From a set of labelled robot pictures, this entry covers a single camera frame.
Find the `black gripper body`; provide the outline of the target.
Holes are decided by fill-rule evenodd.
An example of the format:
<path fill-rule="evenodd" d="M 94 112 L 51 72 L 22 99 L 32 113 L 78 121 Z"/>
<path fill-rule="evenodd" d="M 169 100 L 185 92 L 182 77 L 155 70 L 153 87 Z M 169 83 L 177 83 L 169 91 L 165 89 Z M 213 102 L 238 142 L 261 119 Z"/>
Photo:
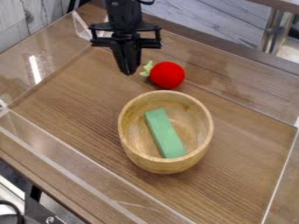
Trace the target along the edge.
<path fill-rule="evenodd" d="M 110 22 L 101 24 L 91 24 L 89 26 L 91 31 L 91 40 L 94 46 L 110 47 L 113 42 L 125 44 L 134 41 L 141 48 L 162 48 L 162 28 L 158 25 L 147 22 L 141 22 L 133 31 L 117 30 L 111 27 Z M 98 32 L 111 32 L 110 37 L 101 37 Z M 155 38 L 142 38 L 141 32 L 154 32 Z"/>

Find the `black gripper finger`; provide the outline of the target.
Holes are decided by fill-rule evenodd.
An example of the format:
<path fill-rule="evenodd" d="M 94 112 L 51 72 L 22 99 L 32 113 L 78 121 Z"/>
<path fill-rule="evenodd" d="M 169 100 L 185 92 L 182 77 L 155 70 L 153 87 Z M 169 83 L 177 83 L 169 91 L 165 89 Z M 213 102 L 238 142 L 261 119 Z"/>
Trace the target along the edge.
<path fill-rule="evenodd" d="M 123 47 L 117 41 L 111 42 L 111 50 L 115 56 L 119 70 L 122 71 L 123 74 L 130 75 L 130 70 L 127 68 L 127 61 L 123 54 Z"/>
<path fill-rule="evenodd" d="M 139 43 L 131 41 L 129 43 L 129 67 L 131 74 L 137 72 L 137 69 L 141 66 L 141 59 L 142 59 L 142 49 Z"/>

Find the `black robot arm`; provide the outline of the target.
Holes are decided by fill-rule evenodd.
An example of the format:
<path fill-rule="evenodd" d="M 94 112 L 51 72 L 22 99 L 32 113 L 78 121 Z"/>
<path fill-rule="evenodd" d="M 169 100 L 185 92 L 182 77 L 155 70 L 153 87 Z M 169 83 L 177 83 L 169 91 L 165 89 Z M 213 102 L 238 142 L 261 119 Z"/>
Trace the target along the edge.
<path fill-rule="evenodd" d="M 143 20 L 142 5 L 155 0 L 106 0 L 109 21 L 91 24 L 91 44 L 113 50 L 119 70 L 133 75 L 142 63 L 142 49 L 162 48 L 162 28 Z"/>

